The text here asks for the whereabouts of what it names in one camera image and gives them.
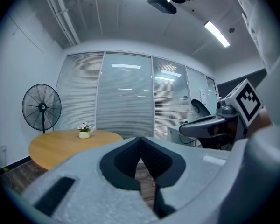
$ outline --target white flower pot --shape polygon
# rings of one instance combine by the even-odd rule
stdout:
[[[87,132],[79,132],[79,138],[81,139],[87,139],[90,137],[90,131]]]

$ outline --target white desk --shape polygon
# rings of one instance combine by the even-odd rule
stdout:
[[[179,138],[179,127],[180,125],[173,125],[173,126],[168,126],[167,127],[167,141],[171,142],[171,143],[175,143],[175,144],[182,144],[182,145],[186,145],[186,146],[192,146],[192,147],[197,147],[198,145],[200,145],[200,142],[198,140],[193,141],[195,138],[190,138],[190,137],[186,137],[181,135],[181,139],[184,143],[189,143],[189,144],[183,144],[180,141]]]

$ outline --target ceiling-mounted projector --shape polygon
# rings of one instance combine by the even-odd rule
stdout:
[[[167,14],[175,14],[176,7],[174,7],[169,1],[167,0],[147,0],[147,2],[154,6],[156,9],[161,11],[162,13]]]

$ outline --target fan grille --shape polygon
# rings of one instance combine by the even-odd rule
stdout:
[[[41,108],[44,109],[44,130],[48,130],[60,117],[61,101],[57,92],[46,84],[32,86],[22,102],[26,122],[37,130],[43,130]]]

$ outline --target fan stand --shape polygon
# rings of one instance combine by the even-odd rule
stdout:
[[[42,101],[39,105],[38,105],[38,110],[40,113],[42,113],[42,133],[45,133],[45,117],[44,114],[46,112],[47,109],[47,105],[44,103],[44,101]]]

